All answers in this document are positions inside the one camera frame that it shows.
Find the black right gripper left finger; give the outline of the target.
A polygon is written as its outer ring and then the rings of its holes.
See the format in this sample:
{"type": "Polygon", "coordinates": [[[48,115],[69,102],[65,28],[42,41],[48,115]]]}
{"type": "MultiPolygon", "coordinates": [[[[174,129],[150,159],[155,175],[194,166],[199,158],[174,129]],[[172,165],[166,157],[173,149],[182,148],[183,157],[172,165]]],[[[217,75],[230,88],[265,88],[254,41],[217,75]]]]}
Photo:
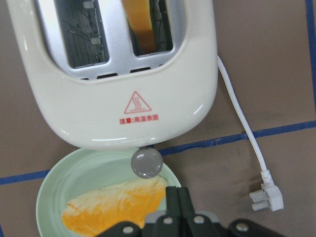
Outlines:
{"type": "Polygon", "coordinates": [[[143,237],[180,237],[182,217],[177,187],[166,188],[166,210],[150,213],[145,218],[143,237]]]}

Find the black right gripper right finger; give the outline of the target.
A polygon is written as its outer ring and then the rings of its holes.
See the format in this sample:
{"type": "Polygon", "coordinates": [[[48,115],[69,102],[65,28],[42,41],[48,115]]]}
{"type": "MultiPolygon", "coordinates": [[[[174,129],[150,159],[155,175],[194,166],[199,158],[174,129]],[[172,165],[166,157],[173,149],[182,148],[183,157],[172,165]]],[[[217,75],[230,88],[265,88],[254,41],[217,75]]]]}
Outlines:
{"type": "Polygon", "coordinates": [[[187,237],[227,236],[228,231],[220,224],[216,214],[210,211],[195,211],[188,188],[177,188],[177,194],[187,237]]]}

